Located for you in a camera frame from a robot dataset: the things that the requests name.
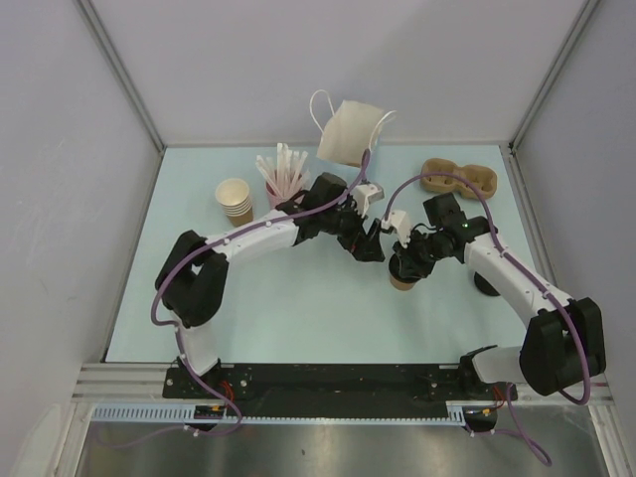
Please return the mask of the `black plastic cup lid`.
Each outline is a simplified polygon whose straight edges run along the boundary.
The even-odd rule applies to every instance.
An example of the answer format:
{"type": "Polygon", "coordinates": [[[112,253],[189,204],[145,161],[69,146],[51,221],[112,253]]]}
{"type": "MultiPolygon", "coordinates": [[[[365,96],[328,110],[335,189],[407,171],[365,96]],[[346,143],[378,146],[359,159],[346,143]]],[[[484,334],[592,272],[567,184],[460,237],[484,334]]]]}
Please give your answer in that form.
{"type": "Polygon", "coordinates": [[[408,258],[400,258],[394,254],[389,261],[391,279],[400,283],[414,284],[421,279],[417,265],[413,265],[408,258]]]}

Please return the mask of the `white and blue paper bag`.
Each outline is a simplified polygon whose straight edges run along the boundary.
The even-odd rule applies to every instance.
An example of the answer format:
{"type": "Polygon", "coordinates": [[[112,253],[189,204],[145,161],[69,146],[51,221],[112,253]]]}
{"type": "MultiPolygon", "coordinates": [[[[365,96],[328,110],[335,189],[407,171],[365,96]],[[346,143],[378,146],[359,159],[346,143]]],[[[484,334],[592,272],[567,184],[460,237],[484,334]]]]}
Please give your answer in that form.
{"type": "Polygon", "coordinates": [[[321,132],[316,157],[323,161],[361,168],[366,151],[373,151],[383,127],[393,121],[395,110],[384,111],[374,105],[355,100],[343,100],[335,109],[329,92],[317,89],[309,99],[309,112],[321,132]],[[314,100],[324,94],[331,112],[325,125],[314,113],[314,100]]]}

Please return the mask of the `single brown paper cup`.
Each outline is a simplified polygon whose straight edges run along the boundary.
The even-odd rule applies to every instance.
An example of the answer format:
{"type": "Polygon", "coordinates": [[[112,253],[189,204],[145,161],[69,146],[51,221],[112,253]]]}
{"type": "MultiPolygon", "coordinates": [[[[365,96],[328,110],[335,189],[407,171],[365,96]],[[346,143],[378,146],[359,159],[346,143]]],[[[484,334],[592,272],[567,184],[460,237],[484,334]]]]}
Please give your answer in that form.
{"type": "Polygon", "coordinates": [[[417,281],[403,281],[391,275],[390,283],[395,289],[399,291],[409,291],[414,288],[414,286],[417,284],[417,281]]]}

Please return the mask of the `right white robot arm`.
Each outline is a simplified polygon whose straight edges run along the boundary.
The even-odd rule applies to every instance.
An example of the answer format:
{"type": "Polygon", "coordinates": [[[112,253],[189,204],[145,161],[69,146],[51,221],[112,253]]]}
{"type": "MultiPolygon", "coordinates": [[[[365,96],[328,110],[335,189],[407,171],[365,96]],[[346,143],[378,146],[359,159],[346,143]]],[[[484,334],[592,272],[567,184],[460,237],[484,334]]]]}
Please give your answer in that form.
{"type": "Polygon", "coordinates": [[[574,299],[527,268],[499,239],[488,216],[466,217],[450,193],[423,204],[431,231],[423,233],[404,211],[387,213],[386,232],[397,234],[389,270],[394,282],[413,285],[441,260],[454,257],[474,274],[482,293],[502,297],[525,326],[519,347],[492,345],[464,355],[458,386],[482,398],[494,383],[525,383],[541,396],[601,375],[606,369],[602,315],[590,298],[574,299]]]}

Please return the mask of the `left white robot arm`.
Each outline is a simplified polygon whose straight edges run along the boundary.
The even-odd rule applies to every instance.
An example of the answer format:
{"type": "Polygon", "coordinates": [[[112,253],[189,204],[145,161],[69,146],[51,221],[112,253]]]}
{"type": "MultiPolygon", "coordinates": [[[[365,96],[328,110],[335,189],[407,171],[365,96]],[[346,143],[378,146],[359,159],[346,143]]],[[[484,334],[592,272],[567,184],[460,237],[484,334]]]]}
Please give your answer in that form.
{"type": "Polygon", "coordinates": [[[151,310],[165,307],[175,328],[179,358],[189,367],[185,385],[196,396],[212,395],[220,384],[220,362],[212,338],[212,318],[221,308],[232,266],[266,253],[299,245],[324,233],[360,262],[381,262],[380,221],[366,228],[371,204],[381,200],[381,186],[366,180],[348,185],[331,173],[278,204],[261,219],[225,234],[205,238],[182,233],[156,280],[151,310]]]}

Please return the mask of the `pink straw holder cup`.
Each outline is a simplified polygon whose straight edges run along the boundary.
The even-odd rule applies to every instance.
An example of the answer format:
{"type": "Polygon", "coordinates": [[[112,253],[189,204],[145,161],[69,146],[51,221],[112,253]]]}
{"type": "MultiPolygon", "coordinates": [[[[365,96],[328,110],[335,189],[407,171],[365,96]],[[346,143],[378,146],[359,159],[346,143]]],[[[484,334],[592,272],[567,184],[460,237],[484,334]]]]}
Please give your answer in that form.
{"type": "Polygon", "coordinates": [[[277,185],[271,181],[265,182],[265,192],[267,200],[272,209],[275,209],[278,205],[290,200],[297,191],[282,193],[277,185]]]}

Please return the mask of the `bundle of wrapped white straws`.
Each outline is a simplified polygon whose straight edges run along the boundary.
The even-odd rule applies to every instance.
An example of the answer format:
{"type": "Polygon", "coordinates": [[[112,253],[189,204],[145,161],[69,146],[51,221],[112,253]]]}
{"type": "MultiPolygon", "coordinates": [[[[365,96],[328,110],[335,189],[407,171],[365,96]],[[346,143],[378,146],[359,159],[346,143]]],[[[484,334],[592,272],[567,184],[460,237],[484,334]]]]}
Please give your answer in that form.
{"type": "Polygon", "coordinates": [[[255,166],[264,181],[275,183],[282,193],[298,193],[309,180],[308,157],[309,154],[305,150],[292,149],[287,143],[278,143],[276,155],[257,155],[255,166]]]}

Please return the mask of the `stack of brown paper cups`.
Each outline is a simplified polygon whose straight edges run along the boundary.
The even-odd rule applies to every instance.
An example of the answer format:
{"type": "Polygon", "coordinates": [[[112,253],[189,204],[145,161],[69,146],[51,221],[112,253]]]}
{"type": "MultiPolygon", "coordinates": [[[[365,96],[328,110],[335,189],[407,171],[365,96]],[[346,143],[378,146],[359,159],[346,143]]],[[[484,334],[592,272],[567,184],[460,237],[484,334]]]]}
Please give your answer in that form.
{"type": "Polygon", "coordinates": [[[215,198],[234,227],[241,227],[253,220],[250,188],[243,179],[223,181],[216,189],[215,198]]]}

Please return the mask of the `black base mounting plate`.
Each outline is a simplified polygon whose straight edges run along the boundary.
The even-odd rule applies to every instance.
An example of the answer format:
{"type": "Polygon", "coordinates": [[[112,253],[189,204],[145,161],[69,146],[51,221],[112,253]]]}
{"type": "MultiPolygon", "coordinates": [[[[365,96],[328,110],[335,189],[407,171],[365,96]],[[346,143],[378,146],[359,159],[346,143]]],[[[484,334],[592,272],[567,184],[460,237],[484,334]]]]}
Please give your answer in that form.
{"type": "Polygon", "coordinates": [[[481,383],[461,365],[221,364],[202,380],[220,393],[232,389],[247,417],[447,417],[451,401],[518,397],[515,386],[481,383]]]}

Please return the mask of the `aluminium frame rail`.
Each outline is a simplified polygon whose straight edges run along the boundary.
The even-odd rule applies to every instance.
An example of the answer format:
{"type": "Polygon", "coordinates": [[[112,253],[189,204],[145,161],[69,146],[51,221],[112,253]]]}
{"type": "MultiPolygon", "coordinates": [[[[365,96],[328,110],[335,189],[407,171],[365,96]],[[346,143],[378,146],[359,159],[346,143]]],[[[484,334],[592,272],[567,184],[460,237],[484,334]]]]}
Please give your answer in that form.
{"type": "Polygon", "coordinates": [[[90,364],[73,398],[101,422],[460,425],[494,419],[506,388],[439,364],[224,364],[204,380],[178,363],[90,364]]]}

